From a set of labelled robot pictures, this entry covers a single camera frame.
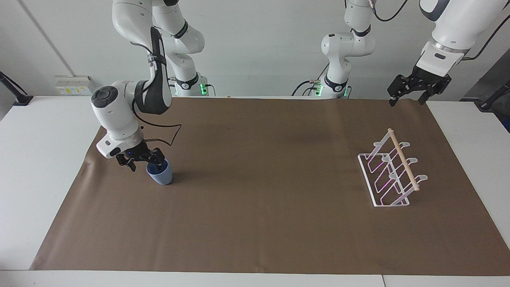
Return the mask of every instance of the wooden dowel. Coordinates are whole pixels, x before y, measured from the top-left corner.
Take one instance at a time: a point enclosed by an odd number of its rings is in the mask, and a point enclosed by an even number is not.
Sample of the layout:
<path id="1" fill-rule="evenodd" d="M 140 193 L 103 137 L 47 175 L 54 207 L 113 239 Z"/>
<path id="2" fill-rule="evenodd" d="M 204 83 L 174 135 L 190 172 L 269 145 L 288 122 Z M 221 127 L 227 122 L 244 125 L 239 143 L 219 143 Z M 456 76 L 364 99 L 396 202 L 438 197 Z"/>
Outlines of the wooden dowel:
<path id="1" fill-rule="evenodd" d="M 395 137 L 395 132 L 389 128 L 388 132 L 390 133 L 391 140 L 393 141 L 393 145 L 397 149 L 398 156 L 400 157 L 400 160 L 402 161 L 402 164 L 404 165 L 405 172 L 407 173 L 407 176 L 409 176 L 409 180 L 411 181 L 411 184 L 414 187 L 414 190 L 417 192 L 420 190 L 420 186 L 416 182 L 416 179 L 414 178 L 413 172 L 411 171 L 411 168 L 409 167 L 409 164 L 407 163 L 407 159 L 404 156 L 404 153 L 402 152 L 402 149 L 400 148 L 400 144 L 397 141 L 397 138 Z"/>

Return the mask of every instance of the black cable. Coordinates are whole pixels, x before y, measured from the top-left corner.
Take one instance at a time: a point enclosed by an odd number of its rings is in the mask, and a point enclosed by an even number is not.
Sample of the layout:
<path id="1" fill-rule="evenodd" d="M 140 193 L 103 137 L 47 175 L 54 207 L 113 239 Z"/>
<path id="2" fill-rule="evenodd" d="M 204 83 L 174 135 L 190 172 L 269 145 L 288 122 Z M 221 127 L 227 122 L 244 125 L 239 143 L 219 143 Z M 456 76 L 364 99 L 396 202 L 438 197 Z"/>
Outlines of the black cable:
<path id="1" fill-rule="evenodd" d="M 7 80 L 9 80 L 9 82 L 11 82 L 11 84 L 15 85 L 18 89 L 20 89 L 22 92 L 24 92 L 24 94 L 25 94 L 25 95 L 28 95 L 28 94 L 27 94 L 27 92 L 25 92 L 25 90 L 24 90 L 22 87 L 20 87 L 20 86 L 18 85 L 18 83 L 14 82 L 14 80 L 13 80 L 13 79 L 9 78 L 9 76 L 7 76 L 6 74 L 4 74 L 4 77 L 5 77 Z"/>
<path id="2" fill-rule="evenodd" d="M 478 58 L 478 56 L 480 56 L 480 54 L 485 50 L 485 48 L 487 47 L 487 45 L 489 44 L 489 42 L 491 42 L 492 38 L 494 38 L 494 36 L 496 35 L 496 33 L 498 33 L 499 29 L 501 29 L 501 27 L 506 23 L 506 21 L 508 21 L 508 19 L 510 18 L 510 15 L 508 15 L 505 20 L 503 20 L 503 22 L 501 22 L 501 24 L 499 24 L 499 26 L 496 28 L 496 30 L 494 30 L 494 32 L 492 33 L 492 35 L 489 37 L 489 39 L 487 40 L 487 42 L 485 42 L 485 45 L 483 45 L 483 47 L 481 48 L 480 52 L 478 52 L 478 54 L 476 54 L 476 56 L 474 57 L 463 57 L 462 58 L 462 61 L 471 61 L 471 60 L 475 60 L 476 58 Z"/>
<path id="3" fill-rule="evenodd" d="M 296 94 L 297 90 L 298 90 L 300 87 L 302 87 L 303 85 L 306 85 L 306 84 L 311 84 L 311 83 L 310 83 L 310 81 L 304 81 L 304 82 L 302 82 L 301 84 L 299 84 L 299 85 L 297 86 L 297 88 L 296 88 L 296 89 L 292 92 L 291 97 L 293 97 L 293 96 Z"/>
<path id="4" fill-rule="evenodd" d="M 350 88 L 349 94 L 347 94 L 347 98 L 349 98 L 350 97 L 350 93 L 352 93 L 352 86 L 346 86 L 345 88 L 346 89 Z"/>
<path id="5" fill-rule="evenodd" d="M 211 84 L 207 84 L 206 87 L 213 87 L 213 91 L 214 91 L 214 96 L 216 96 L 216 88 L 214 88 L 213 85 Z"/>
<path id="6" fill-rule="evenodd" d="M 135 97 L 133 98 L 133 103 L 135 102 L 135 98 L 138 97 L 139 95 L 147 92 L 150 87 L 152 87 L 152 85 L 154 84 L 154 80 L 152 80 L 152 82 L 150 84 L 148 84 L 145 88 L 143 88 L 140 92 L 138 92 L 137 94 L 135 94 Z"/>
<path id="7" fill-rule="evenodd" d="M 130 43 L 131 43 L 131 45 L 133 45 L 133 46 L 138 46 L 138 47 L 142 47 L 142 48 L 146 49 L 146 50 L 147 50 L 147 52 L 149 52 L 149 54 L 150 54 L 151 56 L 153 56 L 152 51 L 151 51 L 149 48 L 147 48 L 147 46 L 142 45 L 142 44 L 138 44 L 138 43 L 133 43 L 133 42 L 130 42 Z"/>
<path id="8" fill-rule="evenodd" d="M 402 3 L 402 6 L 400 6 L 400 9 L 398 9 L 397 13 L 395 13 L 395 15 L 393 15 L 391 18 L 388 18 L 388 19 L 381 19 L 379 17 L 379 15 L 377 14 L 376 10 L 375 10 L 375 7 L 373 9 L 374 11 L 374 15 L 375 17 L 377 18 L 377 20 L 381 21 L 381 22 L 388 22 L 388 21 L 391 21 L 393 20 L 399 13 L 400 11 L 402 11 L 402 9 L 404 8 L 405 4 L 407 4 L 408 0 L 405 0 L 404 3 Z"/>
<path id="9" fill-rule="evenodd" d="M 149 139 L 146 139 L 145 142 L 151 142 L 151 141 L 160 141 L 160 142 L 164 142 L 165 144 L 167 144 L 169 147 L 172 146 L 171 143 L 167 142 L 166 140 L 163 140 L 163 139 L 160 139 L 160 138 L 149 138 Z"/>
<path id="10" fill-rule="evenodd" d="M 301 96 L 304 96 L 304 94 L 305 94 L 307 91 L 309 91 L 309 92 L 308 92 L 308 95 L 310 95 L 310 93 L 312 92 L 312 90 L 317 90 L 317 88 L 314 88 L 314 87 L 308 88 L 308 89 L 304 90 L 304 92 L 303 92 L 303 94 L 302 94 Z"/>
<path id="11" fill-rule="evenodd" d="M 170 147 L 173 145 L 173 141 L 175 140 L 175 138 L 177 137 L 177 134 L 179 134 L 179 131 L 181 130 L 181 127 L 183 126 L 182 124 L 177 124 L 177 125 L 158 125 L 158 124 L 153 124 L 153 123 L 151 123 L 151 122 L 148 122 L 148 121 L 146 121 L 146 120 L 142 119 L 142 118 L 141 118 L 141 117 L 140 117 L 140 116 L 136 113 L 136 110 L 135 110 L 135 99 L 133 99 L 133 102 L 131 103 L 131 109 L 133 110 L 133 114 L 135 115 L 135 117 L 136 117 L 137 119 L 139 119 L 141 122 L 146 123 L 146 124 L 148 124 L 148 125 L 150 125 L 150 126 L 158 127 L 158 128 L 175 128 L 175 127 L 178 127 L 178 128 L 177 128 L 177 131 L 176 131 L 176 132 L 175 132 L 175 134 L 173 135 L 172 141 L 171 141 L 170 143 L 168 143 L 168 142 L 166 142 L 166 141 L 164 141 L 164 140 L 162 140 L 162 139 L 157 139 L 157 138 L 156 138 L 156 139 L 152 138 L 152 139 L 149 139 L 149 140 L 145 140 L 145 141 L 156 141 L 156 140 L 157 140 L 157 141 L 162 141 L 162 142 L 166 143 L 167 145 L 169 145 Z"/>
<path id="12" fill-rule="evenodd" d="M 324 67 L 324 70 L 322 70 L 322 72 L 320 73 L 320 75 L 317 77 L 317 81 L 320 79 L 320 77 L 322 76 L 322 74 L 326 71 L 326 69 L 329 67 L 329 63 L 326 65 L 326 67 Z"/>

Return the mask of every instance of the brown tabletop covering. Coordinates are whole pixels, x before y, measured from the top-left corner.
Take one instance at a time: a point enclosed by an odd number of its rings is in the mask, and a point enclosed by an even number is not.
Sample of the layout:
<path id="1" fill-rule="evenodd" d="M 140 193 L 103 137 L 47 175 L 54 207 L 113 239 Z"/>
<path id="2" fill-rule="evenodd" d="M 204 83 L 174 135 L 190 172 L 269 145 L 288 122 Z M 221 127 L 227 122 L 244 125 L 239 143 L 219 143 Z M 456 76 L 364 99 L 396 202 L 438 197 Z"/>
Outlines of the brown tabletop covering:
<path id="1" fill-rule="evenodd" d="M 173 183 L 103 158 L 101 129 L 31 269 L 510 275 L 510 251 L 427 106 L 174 99 L 143 117 L 183 124 L 173 147 L 149 143 Z M 146 138 L 175 132 L 144 126 Z M 388 127 L 429 176 L 408 207 L 373 207 L 356 158 Z"/>

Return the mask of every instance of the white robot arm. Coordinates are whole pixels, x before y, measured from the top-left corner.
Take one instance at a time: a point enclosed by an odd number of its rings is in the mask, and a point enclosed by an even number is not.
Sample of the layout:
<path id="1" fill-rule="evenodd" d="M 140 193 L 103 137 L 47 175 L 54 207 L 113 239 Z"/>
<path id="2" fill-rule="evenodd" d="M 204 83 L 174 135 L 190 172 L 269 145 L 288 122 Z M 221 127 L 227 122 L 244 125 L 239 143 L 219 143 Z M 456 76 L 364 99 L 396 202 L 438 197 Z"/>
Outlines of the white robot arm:
<path id="1" fill-rule="evenodd" d="M 321 77 L 319 94 L 325 98 L 338 98 L 342 93 L 351 65 L 346 57 L 367 56 L 374 52 L 375 38 L 370 33 L 372 9 L 369 0 L 349 0 L 345 11 L 345 22 L 350 33 L 333 33 L 322 39 L 322 52 L 329 59 L 329 69 Z"/>
<path id="2" fill-rule="evenodd" d="M 158 148 L 150 150 L 147 147 L 133 110 L 138 107 L 143 113 L 162 114 L 170 107 L 172 93 L 168 85 L 167 60 L 174 68 L 176 78 L 188 83 L 183 90 L 192 92 L 194 86 L 199 86 L 198 81 L 190 82 L 200 75 L 193 60 L 185 54 L 201 52 L 204 40 L 200 32 L 184 20 L 178 1 L 113 1 L 113 25 L 131 44 L 146 50 L 150 79 L 117 81 L 95 91 L 91 102 L 97 119 L 107 131 L 97 143 L 97 149 L 106 158 L 116 157 L 120 165 L 127 165 L 132 171 L 136 168 L 135 161 L 151 162 L 156 166 L 164 162 L 164 155 Z M 166 34 L 168 51 L 165 51 L 160 31 L 152 23 L 153 11 Z"/>
<path id="3" fill-rule="evenodd" d="M 436 23 L 409 77 L 398 75 L 388 88 L 390 105 L 415 90 L 424 90 L 419 102 L 441 94 L 451 81 L 448 72 L 473 47 L 476 38 L 501 12 L 507 0 L 420 0 L 423 15 Z"/>

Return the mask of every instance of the cup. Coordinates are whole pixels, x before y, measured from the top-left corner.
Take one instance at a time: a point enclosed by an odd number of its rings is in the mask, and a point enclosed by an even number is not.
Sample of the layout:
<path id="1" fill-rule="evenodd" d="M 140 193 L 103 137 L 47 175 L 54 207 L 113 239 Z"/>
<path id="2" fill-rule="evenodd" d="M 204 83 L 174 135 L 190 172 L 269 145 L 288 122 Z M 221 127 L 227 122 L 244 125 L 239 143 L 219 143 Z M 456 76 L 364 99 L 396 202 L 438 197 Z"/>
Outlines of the cup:
<path id="1" fill-rule="evenodd" d="M 149 163 L 147 165 L 147 173 L 160 185 L 167 185 L 172 182 L 172 168 L 168 164 L 167 159 L 165 159 L 160 169 L 155 164 Z"/>

